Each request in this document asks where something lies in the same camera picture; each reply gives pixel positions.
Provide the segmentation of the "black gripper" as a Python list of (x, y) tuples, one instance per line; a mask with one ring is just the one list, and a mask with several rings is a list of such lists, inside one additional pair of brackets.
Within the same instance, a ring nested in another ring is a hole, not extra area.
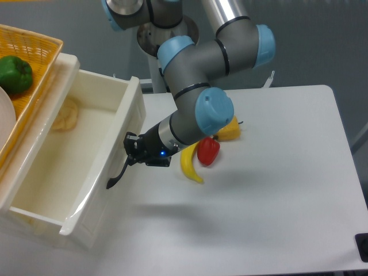
[(132, 166), (144, 163), (147, 166), (169, 167), (171, 157), (179, 151), (179, 144), (172, 133), (169, 122), (160, 122), (146, 131), (136, 135), (127, 132), (124, 138), (126, 164)]

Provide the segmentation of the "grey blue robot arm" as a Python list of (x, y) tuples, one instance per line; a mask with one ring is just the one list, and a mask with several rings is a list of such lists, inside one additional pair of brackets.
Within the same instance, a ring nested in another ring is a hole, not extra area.
[(144, 134), (126, 134), (129, 166), (168, 166), (174, 154), (226, 126), (233, 119), (233, 103), (211, 81), (261, 66), (275, 56), (272, 31), (251, 21), (243, 1), (202, 4), (215, 38), (198, 45), (188, 35), (170, 35), (156, 46), (177, 109)]

